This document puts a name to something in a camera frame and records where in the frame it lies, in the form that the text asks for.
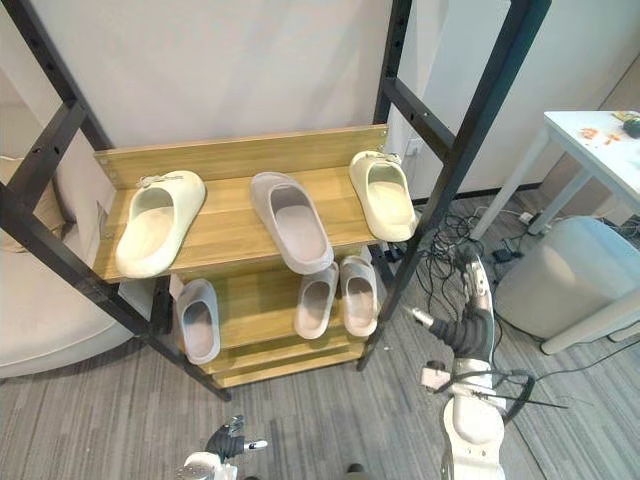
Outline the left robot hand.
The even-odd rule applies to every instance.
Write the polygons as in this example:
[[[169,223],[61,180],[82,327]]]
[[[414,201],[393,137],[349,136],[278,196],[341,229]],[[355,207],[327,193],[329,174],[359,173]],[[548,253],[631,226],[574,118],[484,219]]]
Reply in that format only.
[[[245,417],[234,415],[226,424],[220,426],[206,443],[205,451],[216,454],[224,462],[241,454],[266,449],[266,440],[246,440],[243,434]]]

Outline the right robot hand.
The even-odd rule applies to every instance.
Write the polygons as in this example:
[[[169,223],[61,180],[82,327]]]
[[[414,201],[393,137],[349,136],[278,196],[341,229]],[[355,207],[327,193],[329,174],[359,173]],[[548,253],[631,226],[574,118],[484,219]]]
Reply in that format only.
[[[480,257],[470,251],[459,252],[454,265],[461,273],[466,304],[459,321],[445,321],[413,308],[414,320],[449,346],[455,358],[490,363],[495,338],[495,317],[489,279]]]

